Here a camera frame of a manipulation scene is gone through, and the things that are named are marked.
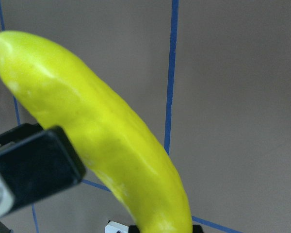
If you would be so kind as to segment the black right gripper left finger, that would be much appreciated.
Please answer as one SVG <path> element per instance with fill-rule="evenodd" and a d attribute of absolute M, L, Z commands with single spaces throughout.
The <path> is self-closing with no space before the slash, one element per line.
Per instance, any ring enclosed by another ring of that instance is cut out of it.
<path fill-rule="evenodd" d="M 85 166 L 59 126 L 0 134 L 0 218 L 81 182 Z"/>

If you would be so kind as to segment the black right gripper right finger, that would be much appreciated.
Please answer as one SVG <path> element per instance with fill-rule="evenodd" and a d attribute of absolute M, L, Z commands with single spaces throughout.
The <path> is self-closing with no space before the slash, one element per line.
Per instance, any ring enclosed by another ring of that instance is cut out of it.
<path fill-rule="evenodd" d="M 104 229 L 105 233 L 140 233 L 140 230 L 136 225 L 123 225 L 118 222 L 109 221 Z M 202 226 L 193 225 L 192 233 L 204 233 Z"/>

